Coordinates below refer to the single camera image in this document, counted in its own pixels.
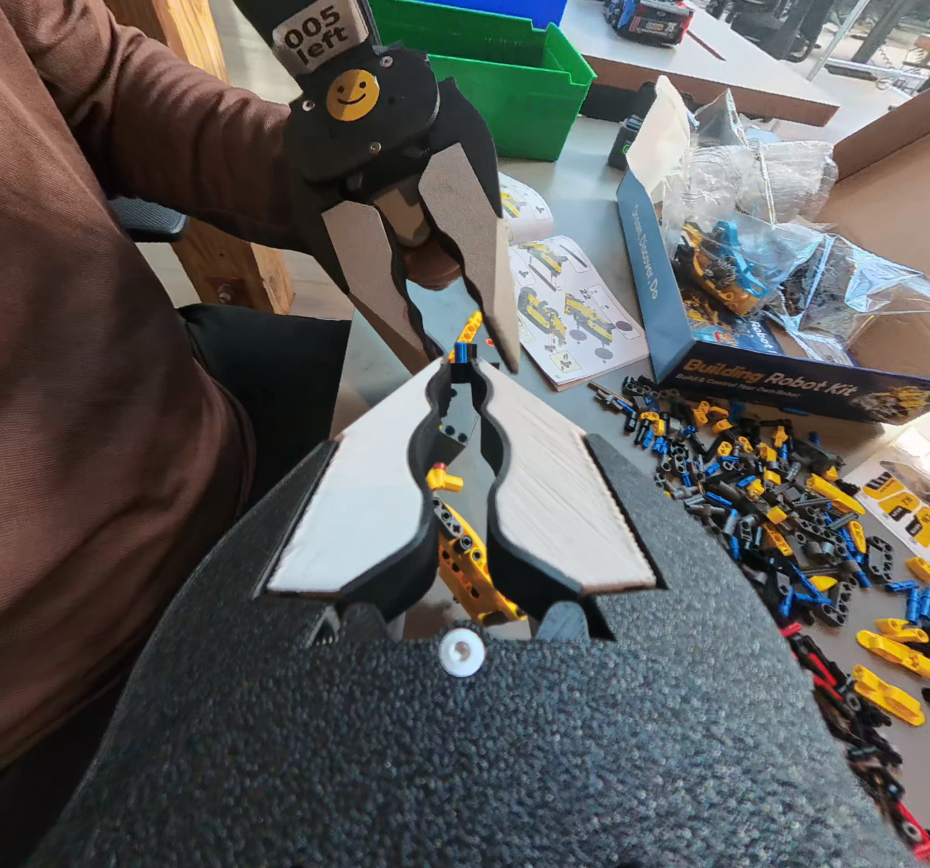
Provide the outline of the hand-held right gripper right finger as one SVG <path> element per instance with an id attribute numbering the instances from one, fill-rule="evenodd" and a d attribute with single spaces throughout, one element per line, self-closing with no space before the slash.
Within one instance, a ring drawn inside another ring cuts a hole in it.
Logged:
<path id="1" fill-rule="evenodd" d="M 589 436 L 490 364 L 471 365 L 487 495 L 492 583 L 531 618 L 557 603 L 657 588 L 657 572 L 589 446 Z"/>

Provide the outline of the yellow black brick vehicle model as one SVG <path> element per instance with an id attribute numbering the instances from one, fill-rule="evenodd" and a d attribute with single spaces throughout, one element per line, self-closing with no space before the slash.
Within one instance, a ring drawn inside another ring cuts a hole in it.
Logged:
<path id="1" fill-rule="evenodd" d="M 475 343 L 481 327 L 482 314 L 475 312 L 462 328 L 457 341 Z M 448 363 L 452 350 L 448 354 Z M 487 628 L 524 621 L 527 615 L 496 589 L 481 536 L 446 498 L 447 494 L 459 494 L 464 489 L 464 480 L 450 471 L 450 465 L 468 447 L 477 422 L 471 384 L 451 384 L 447 412 L 438 427 L 434 464 L 426 475 L 426 481 L 438 519 L 439 577 L 471 621 Z"/>

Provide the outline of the grey desk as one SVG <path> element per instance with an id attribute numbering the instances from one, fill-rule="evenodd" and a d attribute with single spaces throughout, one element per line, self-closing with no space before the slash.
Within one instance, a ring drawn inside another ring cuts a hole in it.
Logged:
<path id="1" fill-rule="evenodd" d="M 595 263 L 610 289 L 637 323 L 641 321 L 629 259 L 623 246 L 615 194 L 622 180 L 619 171 L 606 164 L 607 152 L 614 140 L 617 125 L 590 118 L 577 118 L 569 132 L 567 144 L 555 163 L 505 160 L 505 174 L 538 191 L 551 206 L 555 229 L 582 246 Z M 409 373 L 378 337 L 373 327 L 359 314 L 352 321 L 350 342 L 341 378 L 341 387 L 333 418 L 332 434 L 338 434 L 367 410 L 380 403 L 400 387 Z M 651 464 L 655 460 L 637 452 L 620 438 L 620 418 L 606 411 L 584 386 L 553 391 L 536 366 L 522 352 L 520 371 L 514 375 L 522 386 L 553 409 L 586 431 L 607 438 L 633 465 L 639 488 L 653 489 Z M 778 649 L 776 661 L 781 673 L 761 677 L 758 668 L 770 652 L 755 635 L 748 648 L 737 640 L 737 624 L 725 624 L 725 610 L 711 608 L 712 597 L 723 595 L 722 585 L 709 577 L 712 593 L 702 597 L 707 608 L 694 619 L 673 622 L 669 610 L 650 609 L 644 626 L 647 649 L 658 648 L 672 661 L 683 658 L 686 636 L 713 636 L 711 645 L 727 655 L 727 666 L 711 664 L 689 657 L 693 673 L 701 678 L 713 676 L 696 685 L 686 685 L 678 676 L 659 672 L 659 666 L 646 670 L 637 666 L 625 671 L 615 665 L 598 675 L 594 700 L 610 713 L 611 734 L 598 729 L 597 739 L 622 740 L 611 743 L 601 755 L 584 742 L 579 732 L 533 731 L 544 725 L 548 716 L 545 704 L 550 699 L 556 712 L 580 710 L 580 700 L 565 695 L 554 699 L 547 687 L 552 681 L 540 669 L 540 676 L 530 678 L 527 701 L 508 695 L 493 707 L 491 726 L 474 742 L 466 735 L 465 707 L 453 705 L 451 725 L 444 722 L 442 748 L 464 749 L 462 767 L 474 770 L 473 780 L 490 776 L 501 786 L 482 791 L 472 782 L 471 770 L 445 778 L 437 790 L 454 793 L 448 798 L 448 846 L 436 856 L 435 864 L 450 866 L 920 866 L 904 851 L 898 837 L 876 815 L 859 781 L 841 760 L 839 746 L 824 727 L 820 713 L 818 736 L 810 744 L 798 729 L 807 722 L 813 700 L 804 686 L 804 709 L 796 702 L 783 708 L 781 702 L 791 688 L 796 694 L 802 682 L 810 678 L 784 652 Z M 620 695 L 609 693 L 610 679 L 642 691 L 655 687 L 656 702 L 645 692 L 634 692 L 635 708 L 629 715 L 617 706 Z M 691 726 L 713 725 L 721 729 L 737 722 L 737 713 L 763 713 L 775 717 L 775 738 L 780 758 L 776 769 L 761 768 L 753 744 L 723 746 L 724 733 L 716 731 L 717 745 L 712 756 L 695 746 L 697 739 Z M 531 740 L 540 747 L 545 761 L 517 759 L 495 746 L 497 726 L 519 728 L 518 739 Z M 580 781 L 577 790 L 569 786 L 568 753 L 559 751 L 565 740 L 573 754 L 583 756 L 588 770 L 581 774 L 573 766 L 572 781 Z M 818 795 L 817 806 L 801 799 L 800 781 L 808 777 L 808 765 L 826 781 Z"/>

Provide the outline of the open instruction booklet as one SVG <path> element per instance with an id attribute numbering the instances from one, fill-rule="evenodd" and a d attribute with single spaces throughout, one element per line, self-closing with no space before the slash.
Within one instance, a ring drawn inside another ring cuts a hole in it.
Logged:
<path id="1" fill-rule="evenodd" d="M 648 359 L 645 330 L 581 246 L 555 234 L 541 194 L 504 172 L 498 180 L 521 346 L 552 389 Z"/>

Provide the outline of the green plastic bin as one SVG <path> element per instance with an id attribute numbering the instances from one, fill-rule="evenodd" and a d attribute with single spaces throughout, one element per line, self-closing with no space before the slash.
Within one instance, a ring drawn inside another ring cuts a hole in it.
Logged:
<path id="1" fill-rule="evenodd" d="M 596 72 L 554 24 L 414 0 L 368 0 L 381 40 L 424 51 L 490 130 L 500 157 L 554 162 Z"/>

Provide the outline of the wooden board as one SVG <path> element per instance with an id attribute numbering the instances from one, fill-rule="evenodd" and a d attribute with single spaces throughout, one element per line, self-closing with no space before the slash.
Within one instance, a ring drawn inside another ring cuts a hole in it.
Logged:
<path id="1" fill-rule="evenodd" d="M 137 27 L 181 59 L 229 80 L 208 0 L 103 0 L 122 25 Z M 173 247 L 199 299 L 286 315 L 294 299 L 281 251 L 192 222 Z"/>

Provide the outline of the black device green display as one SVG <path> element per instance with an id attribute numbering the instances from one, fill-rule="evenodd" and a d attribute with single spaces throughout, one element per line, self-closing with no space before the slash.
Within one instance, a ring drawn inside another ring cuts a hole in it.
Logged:
<path id="1" fill-rule="evenodd" d="M 644 118 L 631 115 L 619 125 L 619 130 L 607 157 L 607 164 L 615 170 L 625 171 L 628 166 L 628 153 L 642 129 Z"/>

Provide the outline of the pile of blue grey brick parts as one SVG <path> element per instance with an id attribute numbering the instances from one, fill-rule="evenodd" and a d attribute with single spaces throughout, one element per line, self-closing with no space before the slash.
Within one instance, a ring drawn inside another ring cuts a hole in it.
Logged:
<path id="1" fill-rule="evenodd" d="M 619 391 L 588 387 L 652 454 L 659 492 L 715 538 L 777 623 L 840 628 L 854 593 L 883 590 L 903 597 L 901 622 L 875 630 L 928 651 L 928 585 L 898 577 L 890 542 L 866 534 L 864 490 L 840 478 L 844 459 L 817 433 L 644 376 L 626 377 Z"/>

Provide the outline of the person's brown sweater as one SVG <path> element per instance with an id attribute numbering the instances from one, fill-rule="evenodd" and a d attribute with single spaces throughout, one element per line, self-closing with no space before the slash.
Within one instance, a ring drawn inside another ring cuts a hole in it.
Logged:
<path id="1" fill-rule="evenodd" d="M 107 692 L 249 441 L 2 3 L 2 770 Z"/>

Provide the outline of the toy truck model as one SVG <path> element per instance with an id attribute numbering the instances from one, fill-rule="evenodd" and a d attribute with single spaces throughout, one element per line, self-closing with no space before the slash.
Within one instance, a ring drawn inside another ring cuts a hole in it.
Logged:
<path id="1" fill-rule="evenodd" d="M 664 46 L 682 43 L 695 13 L 686 0 L 603 0 L 602 8 L 619 36 Z"/>

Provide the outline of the background grey table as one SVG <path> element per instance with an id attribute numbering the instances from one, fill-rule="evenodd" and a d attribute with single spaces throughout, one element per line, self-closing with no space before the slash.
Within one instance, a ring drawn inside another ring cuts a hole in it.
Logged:
<path id="1" fill-rule="evenodd" d="M 569 0 L 560 28 L 596 73 L 580 108 L 586 118 L 622 121 L 641 86 L 661 75 L 693 107 L 729 90 L 738 111 L 750 118 L 822 128 L 840 108 L 787 62 L 773 59 L 702 10 L 695 11 L 675 46 L 617 34 L 596 0 Z"/>

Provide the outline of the yellow printed leaflet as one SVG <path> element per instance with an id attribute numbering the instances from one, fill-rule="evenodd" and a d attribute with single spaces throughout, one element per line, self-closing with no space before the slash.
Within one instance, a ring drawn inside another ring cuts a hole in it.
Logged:
<path id="1" fill-rule="evenodd" d="M 929 559 L 929 438 L 902 432 L 847 475 L 857 498 L 914 557 Z"/>

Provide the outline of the pile of black red pins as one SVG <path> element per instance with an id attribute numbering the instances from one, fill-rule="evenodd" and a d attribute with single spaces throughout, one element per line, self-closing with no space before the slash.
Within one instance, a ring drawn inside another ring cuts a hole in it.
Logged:
<path id="1" fill-rule="evenodd" d="M 828 659 L 799 623 L 791 622 L 779 633 L 810 677 L 816 705 L 855 779 L 917 862 L 928 866 L 928 826 L 908 807 L 899 775 L 903 757 L 884 734 L 894 722 L 906 723 L 858 694 L 853 670 L 848 674 Z"/>

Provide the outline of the clear plastic parts bag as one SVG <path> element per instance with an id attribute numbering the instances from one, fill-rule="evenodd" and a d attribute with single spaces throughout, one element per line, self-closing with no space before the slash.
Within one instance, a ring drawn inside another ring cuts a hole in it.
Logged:
<path id="1" fill-rule="evenodd" d="M 825 234 L 777 288 L 764 315 L 812 360 L 852 365 L 853 346 L 883 318 L 928 319 L 928 277 Z"/>

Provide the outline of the cluster of yellow curved panels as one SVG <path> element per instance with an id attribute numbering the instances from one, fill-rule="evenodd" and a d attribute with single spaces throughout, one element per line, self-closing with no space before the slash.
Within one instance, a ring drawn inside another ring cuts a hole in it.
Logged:
<path id="1" fill-rule="evenodd" d="M 854 688 L 892 717 L 917 728 L 928 720 L 928 561 L 869 570 L 863 624 L 854 633 L 868 660 L 854 666 Z"/>

